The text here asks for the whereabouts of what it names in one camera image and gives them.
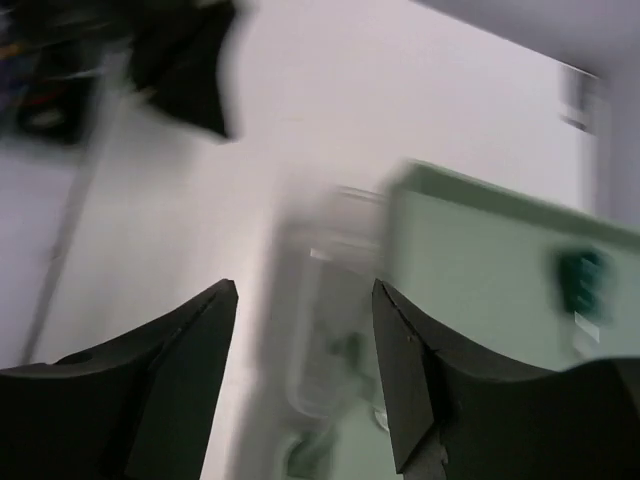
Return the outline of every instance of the ceiling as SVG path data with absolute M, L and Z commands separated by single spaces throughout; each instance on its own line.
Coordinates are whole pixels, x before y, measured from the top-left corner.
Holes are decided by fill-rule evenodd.
M 417 1 L 598 76 L 640 51 L 640 0 Z

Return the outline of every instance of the white surface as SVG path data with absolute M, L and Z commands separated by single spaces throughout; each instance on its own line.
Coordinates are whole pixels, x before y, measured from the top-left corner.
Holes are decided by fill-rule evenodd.
M 610 83 L 611 159 L 609 209 L 615 220 L 640 227 L 640 60 L 615 72 Z
M 637 0 L 419 1 L 596 75 L 613 73 L 640 47 Z
M 121 106 L 37 352 L 55 360 L 234 279 L 212 480 L 260 475 L 237 475 L 234 454 L 283 218 L 332 184 L 379 189 L 404 157 L 574 207 L 590 172 L 559 119 L 561 69 L 512 43 L 397 0 L 274 0 L 241 27 L 223 60 L 238 142 Z
M 13 146 L 0 146 L 0 368 L 23 360 L 78 170 Z

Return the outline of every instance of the black object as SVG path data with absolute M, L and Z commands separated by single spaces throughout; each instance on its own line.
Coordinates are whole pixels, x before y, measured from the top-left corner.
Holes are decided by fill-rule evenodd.
M 0 371 L 0 478 L 200 478 L 233 332 L 223 280 L 54 365 Z
M 373 317 L 405 479 L 638 478 L 640 360 L 533 367 L 458 334 L 379 280 Z
M 41 49 L 16 125 L 29 135 L 73 145 L 92 127 L 100 47 L 72 40 Z
M 230 138 L 219 59 L 238 14 L 234 4 L 116 3 L 134 29 L 130 74 L 136 88 L 148 92 L 149 103 L 171 117 Z
M 104 0 L 0 0 L 31 49 L 78 38 L 115 40 L 128 34 L 128 25 Z
M 603 255 L 596 250 L 562 252 L 558 277 L 564 311 L 599 319 L 602 314 L 599 294 L 607 270 Z

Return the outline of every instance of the clear plastic container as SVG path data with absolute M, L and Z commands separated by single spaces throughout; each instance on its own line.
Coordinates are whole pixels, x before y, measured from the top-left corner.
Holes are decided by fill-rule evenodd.
M 327 419 L 363 395 L 384 405 L 371 316 L 383 205 L 384 197 L 338 189 L 305 247 L 288 396 L 307 417 Z

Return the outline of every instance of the light green container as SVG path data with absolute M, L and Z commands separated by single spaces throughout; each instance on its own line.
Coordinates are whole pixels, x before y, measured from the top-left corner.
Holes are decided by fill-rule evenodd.
M 400 292 L 474 341 L 547 369 L 584 361 L 560 308 L 557 254 L 598 249 L 611 275 L 596 355 L 640 354 L 638 233 L 424 163 L 393 186 L 389 213 L 385 274 Z

